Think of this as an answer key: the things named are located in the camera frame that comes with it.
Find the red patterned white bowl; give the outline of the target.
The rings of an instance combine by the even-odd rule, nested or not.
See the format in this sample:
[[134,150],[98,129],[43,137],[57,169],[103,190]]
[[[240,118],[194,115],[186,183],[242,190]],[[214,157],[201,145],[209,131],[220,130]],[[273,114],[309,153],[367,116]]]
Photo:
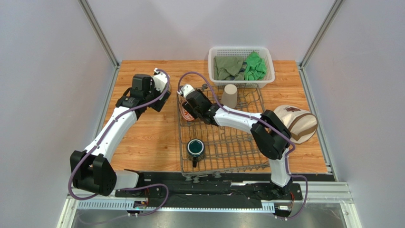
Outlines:
[[180,105],[180,114],[185,119],[186,121],[194,121],[195,118],[185,109],[184,105],[187,104],[186,101],[183,101],[182,104]]

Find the beige plastic cup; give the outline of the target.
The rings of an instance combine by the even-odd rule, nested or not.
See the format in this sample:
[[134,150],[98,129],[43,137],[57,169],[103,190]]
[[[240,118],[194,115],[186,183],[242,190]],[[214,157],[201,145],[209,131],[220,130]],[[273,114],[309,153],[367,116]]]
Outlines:
[[233,84],[228,84],[224,87],[221,104],[231,109],[235,108],[238,99],[238,88]]

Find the dark green mug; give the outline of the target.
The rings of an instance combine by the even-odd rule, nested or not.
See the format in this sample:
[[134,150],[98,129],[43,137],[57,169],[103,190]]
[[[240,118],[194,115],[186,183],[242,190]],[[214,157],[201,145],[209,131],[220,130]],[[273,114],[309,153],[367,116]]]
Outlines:
[[196,168],[201,160],[206,157],[206,147],[202,140],[192,139],[187,143],[186,146],[188,159],[192,162],[193,168]]

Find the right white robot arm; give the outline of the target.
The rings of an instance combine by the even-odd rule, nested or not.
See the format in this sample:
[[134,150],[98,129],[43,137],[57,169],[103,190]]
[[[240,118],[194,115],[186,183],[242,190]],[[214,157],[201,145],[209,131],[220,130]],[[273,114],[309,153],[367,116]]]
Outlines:
[[185,99],[184,108],[192,117],[207,125],[230,127],[251,134],[261,154],[269,159],[271,182],[281,188],[290,185],[286,153],[293,145],[291,133],[273,111],[260,114],[231,109],[211,102],[199,89],[179,90],[178,94]]

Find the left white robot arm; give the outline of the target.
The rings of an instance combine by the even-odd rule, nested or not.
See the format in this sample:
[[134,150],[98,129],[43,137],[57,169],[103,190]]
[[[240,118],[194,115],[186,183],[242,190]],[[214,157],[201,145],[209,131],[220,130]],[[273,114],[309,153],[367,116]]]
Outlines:
[[82,151],[70,156],[71,176],[68,192],[76,200],[97,195],[109,196],[115,190],[137,187],[140,172],[115,171],[111,160],[123,137],[147,108],[157,112],[170,96],[170,76],[155,69],[152,76],[135,74],[131,87],[118,99],[113,114],[98,136]]

